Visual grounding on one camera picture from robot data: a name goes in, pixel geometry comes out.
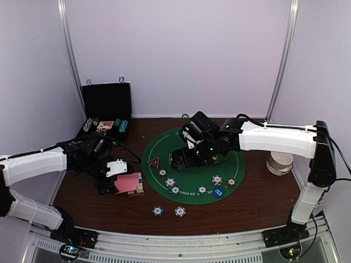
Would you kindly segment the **pink playing cards pile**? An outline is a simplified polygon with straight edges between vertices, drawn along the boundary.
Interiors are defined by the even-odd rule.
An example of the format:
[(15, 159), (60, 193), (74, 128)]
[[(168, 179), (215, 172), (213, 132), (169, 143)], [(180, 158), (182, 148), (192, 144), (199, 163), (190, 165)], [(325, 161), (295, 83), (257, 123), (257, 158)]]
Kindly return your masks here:
[(138, 183), (138, 173), (133, 173), (127, 175), (119, 175), (117, 177), (117, 180), (114, 182), (114, 185), (118, 190), (117, 194), (120, 194), (135, 190)]

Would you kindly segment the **blue beige chip mat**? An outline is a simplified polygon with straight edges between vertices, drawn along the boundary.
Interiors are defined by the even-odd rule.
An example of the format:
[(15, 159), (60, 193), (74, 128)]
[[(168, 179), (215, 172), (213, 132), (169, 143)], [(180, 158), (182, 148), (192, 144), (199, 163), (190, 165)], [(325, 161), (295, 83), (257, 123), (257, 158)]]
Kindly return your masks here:
[(214, 186), (219, 186), (221, 185), (223, 182), (223, 179), (221, 176), (213, 176), (212, 177), (212, 183), (214, 184)]
[(167, 178), (165, 184), (167, 187), (173, 187), (176, 184), (176, 180), (174, 178)]

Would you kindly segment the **blue green chip mat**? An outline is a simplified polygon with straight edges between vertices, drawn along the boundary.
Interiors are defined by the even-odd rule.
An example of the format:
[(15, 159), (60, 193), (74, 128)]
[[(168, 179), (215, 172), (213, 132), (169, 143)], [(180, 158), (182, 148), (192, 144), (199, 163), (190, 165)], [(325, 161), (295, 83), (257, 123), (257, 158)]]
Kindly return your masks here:
[(206, 188), (205, 186), (199, 186), (199, 187), (197, 188), (197, 192), (198, 192), (200, 195), (204, 195), (204, 194), (206, 194), (206, 192), (207, 192), (207, 188)]
[(169, 189), (169, 192), (171, 195), (178, 195), (178, 194), (180, 194), (180, 187), (173, 186)]

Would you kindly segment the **blue small blind button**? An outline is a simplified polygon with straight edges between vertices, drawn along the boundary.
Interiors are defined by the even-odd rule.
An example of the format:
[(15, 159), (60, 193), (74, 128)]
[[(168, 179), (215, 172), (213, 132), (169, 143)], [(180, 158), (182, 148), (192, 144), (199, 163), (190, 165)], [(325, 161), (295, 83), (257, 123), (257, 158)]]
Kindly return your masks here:
[(225, 197), (225, 191), (221, 187), (214, 188), (212, 193), (213, 193), (213, 196), (215, 198), (223, 198), (223, 197)]

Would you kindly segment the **blue beige 10 chip stack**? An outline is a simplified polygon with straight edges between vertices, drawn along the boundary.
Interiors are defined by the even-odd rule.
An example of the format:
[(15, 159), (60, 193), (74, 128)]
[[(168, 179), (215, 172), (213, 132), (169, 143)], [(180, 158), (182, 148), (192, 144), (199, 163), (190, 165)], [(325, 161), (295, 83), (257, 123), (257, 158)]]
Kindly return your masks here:
[(184, 207), (176, 207), (174, 213), (177, 217), (183, 217), (186, 214), (186, 209)]

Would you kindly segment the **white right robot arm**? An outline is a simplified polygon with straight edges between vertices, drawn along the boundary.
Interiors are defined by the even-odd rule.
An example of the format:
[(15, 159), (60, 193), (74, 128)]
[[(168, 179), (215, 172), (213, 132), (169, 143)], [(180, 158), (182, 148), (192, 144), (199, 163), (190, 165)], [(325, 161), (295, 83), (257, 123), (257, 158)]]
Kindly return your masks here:
[(210, 165), (213, 156), (225, 156), (230, 151), (280, 152), (309, 159), (307, 181), (281, 230), (287, 242), (302, 233), (325, 191), (337, 180), (335, 151), (339, 147), (323, 121), (305, 126), (277, 125), (241, 113), (218, 125), (199, 111), (181, 127), (179, 136), (187, 146), (172, 152), (171, 167), (176, 171)]

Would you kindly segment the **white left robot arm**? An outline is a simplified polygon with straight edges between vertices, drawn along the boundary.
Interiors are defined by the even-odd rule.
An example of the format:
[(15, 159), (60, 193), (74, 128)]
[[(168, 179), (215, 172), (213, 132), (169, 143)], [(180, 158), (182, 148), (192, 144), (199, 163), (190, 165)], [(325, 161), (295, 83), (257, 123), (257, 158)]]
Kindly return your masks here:
[(99, 194), (118, 193), (111, 177), (133, 171), (131, 162), (104, 157), (116, 139), (93, 132), (25, 153), (1, 156), (1, 216), (11, 216), (46, 227), (51, 233), (74, 243), (79, 238), (73, 218), (63, 209), (25, 197), (11, 185), (44, 174), (73, 170), (95, 180)]

